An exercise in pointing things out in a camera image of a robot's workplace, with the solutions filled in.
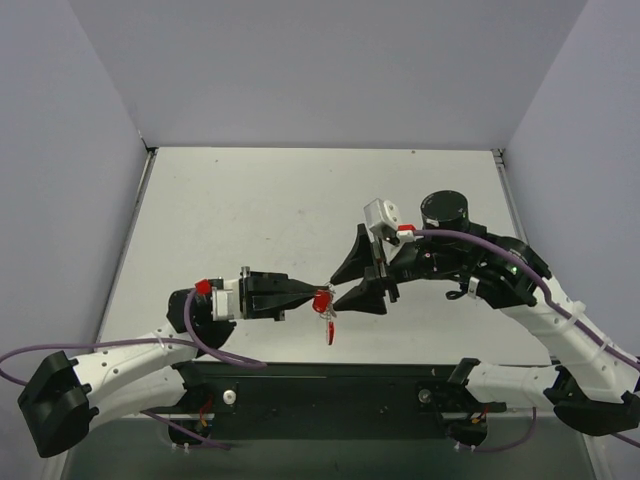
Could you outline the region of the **small key red cap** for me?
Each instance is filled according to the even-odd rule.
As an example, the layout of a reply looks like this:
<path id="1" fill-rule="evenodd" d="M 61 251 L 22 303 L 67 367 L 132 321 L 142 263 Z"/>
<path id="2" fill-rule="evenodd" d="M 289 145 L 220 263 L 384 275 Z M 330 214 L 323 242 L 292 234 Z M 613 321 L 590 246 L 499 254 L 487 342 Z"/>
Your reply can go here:
<path id="1" fill-rule="evenodd" d="M 330 290 L 317 290 L 312 300 L 313 310 L 324 315 L 330 311 L 333 295 Z"/>

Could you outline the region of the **metal key holder red handle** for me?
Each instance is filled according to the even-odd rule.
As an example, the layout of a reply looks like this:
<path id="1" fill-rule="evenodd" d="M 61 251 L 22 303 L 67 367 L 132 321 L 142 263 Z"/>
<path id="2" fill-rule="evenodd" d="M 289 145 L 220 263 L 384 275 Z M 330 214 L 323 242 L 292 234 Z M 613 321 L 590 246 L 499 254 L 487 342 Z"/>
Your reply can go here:
<path id="1" fill-rule="evenodd" d="M 325 299 L 324 299 L 324 312 L 322 313 L 323 318 L 326 321 L 326 343 L 328 346 L 332 346 L 335 341 L 335 320 L 337 318 L 337 314 L 334 310 L 334 290 L 329 287 L 326 290 Z"/>

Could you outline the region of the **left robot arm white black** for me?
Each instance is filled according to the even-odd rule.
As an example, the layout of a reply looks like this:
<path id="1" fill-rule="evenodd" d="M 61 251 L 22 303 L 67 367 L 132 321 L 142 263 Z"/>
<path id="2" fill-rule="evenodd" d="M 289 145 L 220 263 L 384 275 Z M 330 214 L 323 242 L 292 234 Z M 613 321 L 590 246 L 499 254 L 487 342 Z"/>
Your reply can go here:
<path id="1" fill-rule="evenodd" d="M 75 357 L 52 348 L 18 397 L 38 455 L 54 457 L 92 428 L 140 410 L 196 410 L 205 387 L 183 376 L 181 365 L 208 355 L 240 368 L 263 368 L 259 360 L 222 351 L 237 321 L 281 321 L 286 311 L 318 295 L 333 296 L 328 286 L 244 269 L 237 279 L 203 279 L 173 292 L 166 322 L 148 334 L 87 347 Z"/>

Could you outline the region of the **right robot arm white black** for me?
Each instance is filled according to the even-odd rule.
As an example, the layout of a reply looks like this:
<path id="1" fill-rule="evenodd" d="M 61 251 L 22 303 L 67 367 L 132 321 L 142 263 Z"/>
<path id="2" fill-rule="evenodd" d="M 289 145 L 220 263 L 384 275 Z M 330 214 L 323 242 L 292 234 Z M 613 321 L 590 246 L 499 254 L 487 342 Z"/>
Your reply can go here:
<path id="1" fill-rule="evenodd" d="M 447 298 L 480 299 L 516 321 L 552 357 L 543 367 L 464 359 L 451 385 L 479 405 L 550 411 L 590 436 L 639 425 L 639 360 L 607 337 L 570 299 L 546 262 L 525 242 L 473 223 L 466 197 L 453 190 L 428 195 L 422 223 L 404 223 L 396 206 L 376 199 L 365 208 L 354 245 L 331 277 L 351 289 L 333 307 L 383 315 L 402 284 L 451 281 Z"/>

